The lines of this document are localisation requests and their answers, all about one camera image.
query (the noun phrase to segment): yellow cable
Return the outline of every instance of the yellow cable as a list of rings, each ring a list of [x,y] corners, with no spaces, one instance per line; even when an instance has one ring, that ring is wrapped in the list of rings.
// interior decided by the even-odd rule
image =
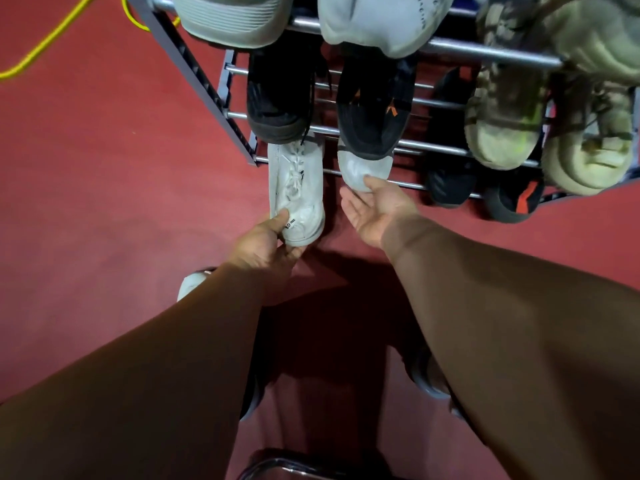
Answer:
[[[133,18],[133,15],[131,14],[131,11],[129,10],[129,3],[127,3],[127,0],[120,0],[122,2],[122,9],[124,10],[125,15],[127,15],[127,18],[131,21],[131,23],[133,23],[135,26],[137,26],[137,28],[139,28],[140,30],[144,30],[146,32],[149,31],[149,27],[143,25],[142,23],[140,23],[139,21],[137,21],[135,18]],[[177,27],[180,24],[180,17],[177,16],[175,17],[175,20],[173,21],[173,26]]]
[[[18,64],[11,67],[11,69],[6,70],[4,72],[0,72],[0,79],[9,79],[14,75],[22,72],[29,64],[31,64],[37,56],[44,52],[44,50],[51,45],[53,40],[57,39],[58,36],[66,30],[66,28],[73,22],[78,15],[82,13],[82,11],[91,3],[91,0],[80,0],[73,10],[65,17],[64,20],[49,34],[44,40],[42,40],[39,44],[37,44],[36,48],[30,51],[24,58],[18,62]]]

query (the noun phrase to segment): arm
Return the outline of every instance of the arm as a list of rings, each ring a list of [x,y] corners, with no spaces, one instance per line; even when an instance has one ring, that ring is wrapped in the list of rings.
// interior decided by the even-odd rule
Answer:
[[[227,471],[267,284],[302,248],[286,211],[174,306],[0,406],[7,479],[207,478]]]
[[[515,479],[637,471],[640,295],[480,244],[421,217],[395,185],[343,190],[385,250],[451,389]]]

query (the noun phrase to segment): white shoe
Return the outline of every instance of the white shoe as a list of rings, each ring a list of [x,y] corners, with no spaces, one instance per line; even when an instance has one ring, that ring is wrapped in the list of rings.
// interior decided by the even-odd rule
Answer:
[[[632,102],[627,88],[566,76],[542,154],[545,176],[576,195],[617,184],[631,166]]]
[[[285,207],[289,223],[282,231],[285,243],[306,246],[324,229],[324,142],[309,132],[304,143],[269,144],[269,207],[271,217]]]
[[[364,176],[382,178],[386,180],[394,164],[393,156],[386,156],[381,160],[365,160],[348,151],[342,139],[338,140],[338,167],[342,172],[342,179],[352,190],[357,192],[371,192],[364,184]]]
[[[182,284],[180,285],[180,290],[178,291],[178,301],[200,286],[210,274],[211,271],[197,271],[183,279]]]
[[[210,42],[259,48],[275,42],[289,21],[293,0],[173,0],[182,26]]]
[[[401,59],[432,37],[453,0],[318,0],[322,36],[331,45],[379,47]]]
[[[530,18],[526,7],[491,3],[478,17],[489,47],[519,48]],[[547,99],[544,71],[499,63],[483,65],[467,104],[465,136],[476,160],[510,170],[519,167],[538,144]]]
[[[559,55],[605,80],[640,82],[640,0],[541,0]]]

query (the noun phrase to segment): forearm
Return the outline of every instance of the forearm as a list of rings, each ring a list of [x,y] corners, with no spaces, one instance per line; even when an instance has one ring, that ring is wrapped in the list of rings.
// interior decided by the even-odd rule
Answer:
[[[421,217],[391,225],[383,245],[453,391],[510,475],[592,478],[612,466],[618,441],[594,455],[597,433],[586,430],[599,426],[578,424],[600,415],[628,425],[594,391],[620,381],[637,398],[635,291]]]
[[[264,279],[222,265],[155,319],[0,407],[11,478],[223,478]]]

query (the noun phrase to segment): hand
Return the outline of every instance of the hand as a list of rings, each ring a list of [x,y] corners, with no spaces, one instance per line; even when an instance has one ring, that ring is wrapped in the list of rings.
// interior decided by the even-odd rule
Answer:
[[[389,224],[397,218],[419,214],[418,208],[396,184],[369,175],[364,177],[364,184],[373,193],[342,187],[340,205],[362,240],[381,249],[382,236]]]
[[[272,219],[265,220],[238,238],[229,263],[245,269],[267,271],[269,288],[281,288],[291,275],[296,261],[307,248],[278,247],[278,235],[289,222],[289,211],[282,209]]]

